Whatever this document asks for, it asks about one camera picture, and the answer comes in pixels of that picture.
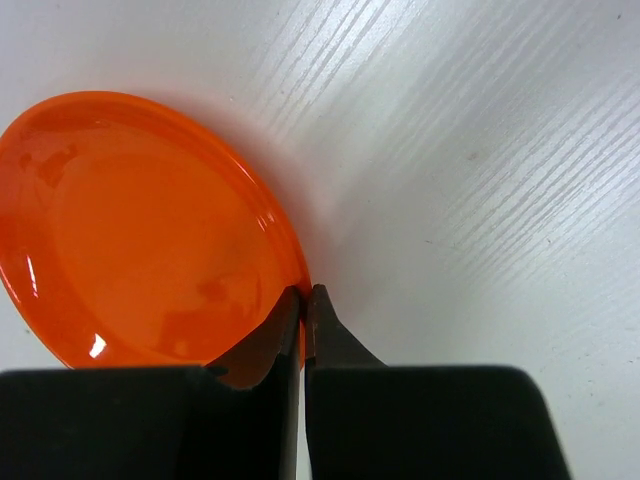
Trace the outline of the orange plate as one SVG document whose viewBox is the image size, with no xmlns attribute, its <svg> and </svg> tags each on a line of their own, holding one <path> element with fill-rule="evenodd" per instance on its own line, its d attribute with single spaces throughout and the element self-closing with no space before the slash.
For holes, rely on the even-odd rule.
<svg viewBox="0 0 640 480">
<path fill-rule="evenodd" d="M 1 280 L 70 368 L 206 365 L 311 282 L 284 209 L 216 134 L 109 91 L 1 136 Z"/>
</svg>

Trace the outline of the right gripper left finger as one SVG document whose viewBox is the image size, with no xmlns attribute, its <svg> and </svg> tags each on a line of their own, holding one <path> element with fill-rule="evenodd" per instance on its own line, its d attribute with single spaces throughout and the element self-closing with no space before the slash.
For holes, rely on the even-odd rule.
<svg viewBox="0 0 640 480">
<path fill-rule="evenodd" d="M 204 366 L 1 376 L 5 479 L 291 479 L 302 299 Z"/>
</svg>

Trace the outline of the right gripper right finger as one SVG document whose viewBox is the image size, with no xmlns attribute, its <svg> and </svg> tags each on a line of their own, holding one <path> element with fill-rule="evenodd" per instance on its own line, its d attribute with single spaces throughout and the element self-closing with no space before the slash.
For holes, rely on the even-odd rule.
<svg viewBox="0 0 640 480">
<path fill-rule="evenodd" d="M 305 408 L 316 479 L 566 479 L 539 388 L 506 366 L 391 367 L 338 319 L 306 318 Z"/>
</svg>

